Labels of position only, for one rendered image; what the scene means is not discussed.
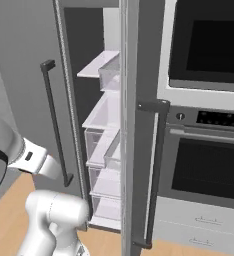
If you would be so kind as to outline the clear fridge bin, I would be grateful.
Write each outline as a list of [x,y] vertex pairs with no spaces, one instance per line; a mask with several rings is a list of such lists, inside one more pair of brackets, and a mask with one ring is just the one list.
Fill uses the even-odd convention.
[[116,55],[99,70],[100,89],[102,91],[120,90],[120,60]]

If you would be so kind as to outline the white fridge drawer tray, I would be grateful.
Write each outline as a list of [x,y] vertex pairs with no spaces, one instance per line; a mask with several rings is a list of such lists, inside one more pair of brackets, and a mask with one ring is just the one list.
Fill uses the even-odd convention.
[[120,96],[115,92],[105,92],[89,116],[83,128],[107,129],[120,126]]

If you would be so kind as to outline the grey drawer front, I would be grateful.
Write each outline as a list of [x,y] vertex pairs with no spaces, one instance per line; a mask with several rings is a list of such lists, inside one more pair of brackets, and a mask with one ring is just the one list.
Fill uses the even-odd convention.
[[234,234],[234,209],[157,197],[157,220]]
[[159,221],[154,225],[154,240],[166,240],[234,256],[234,235]]

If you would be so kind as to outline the white fridge shelf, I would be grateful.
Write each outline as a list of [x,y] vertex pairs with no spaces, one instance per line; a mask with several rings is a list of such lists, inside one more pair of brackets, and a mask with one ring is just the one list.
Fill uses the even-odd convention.
[[87,64],[81,71],[79,71],[77,73],[77,76],[85,78],[98,78],[98,70],[118,54],[118,51],[104,50],[97,57],[95,57],[89,64]]

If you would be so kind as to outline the clear fridge drawer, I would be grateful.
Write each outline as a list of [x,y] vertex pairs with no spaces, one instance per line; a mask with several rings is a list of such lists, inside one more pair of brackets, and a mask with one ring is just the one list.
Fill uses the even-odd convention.
[[84,132],[88,167],[105,167],[104,156],[118,134],[118,129],[92,129]]
[[97,217],[120,220],[121,201],[117,198],[92,195],[93,212]]
[[113,169],[89,169],[91,194],[112,198],[120,197],[120,172]]

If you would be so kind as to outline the steel built-in oven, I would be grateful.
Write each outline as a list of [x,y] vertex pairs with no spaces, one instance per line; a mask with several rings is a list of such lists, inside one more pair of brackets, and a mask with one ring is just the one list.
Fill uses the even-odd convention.
[[170,129],[234,138],[234,111],[170,108],[158,189],[162,197],[234,209],[234,143],[172,135]]

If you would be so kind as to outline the fridge interior cabinet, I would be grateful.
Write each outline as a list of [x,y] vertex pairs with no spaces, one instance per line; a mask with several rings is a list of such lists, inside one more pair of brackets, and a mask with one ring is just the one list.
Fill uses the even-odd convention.
[[104,49],[103,8],[79,6],[85,0],[68,0],[62,7],[62,48],[65,66],[66,90],[68,93],[70,118],[73,130],[76,162],[79,172],[82,197],[89,204],[89,222],[86,226],[119,233],[116,221],[95,217],[90,195],[89,172],[86,166],[87,154],[85,129],[82,123],[88,117],[103,93],[99,90],[99,78],[79,77],[85,68]]

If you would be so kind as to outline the built-in black microwave oven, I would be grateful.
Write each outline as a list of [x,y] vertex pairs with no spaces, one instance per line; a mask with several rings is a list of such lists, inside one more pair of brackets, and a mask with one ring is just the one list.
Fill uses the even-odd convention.
[[166,0],[158,96],[234,111],[234,0]]

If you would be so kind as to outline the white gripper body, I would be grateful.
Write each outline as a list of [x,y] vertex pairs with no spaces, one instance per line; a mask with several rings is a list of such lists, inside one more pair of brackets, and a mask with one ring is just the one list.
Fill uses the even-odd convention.
[[56,180],[62,174],[62,168],[51,155],[47,155],[38,174]]

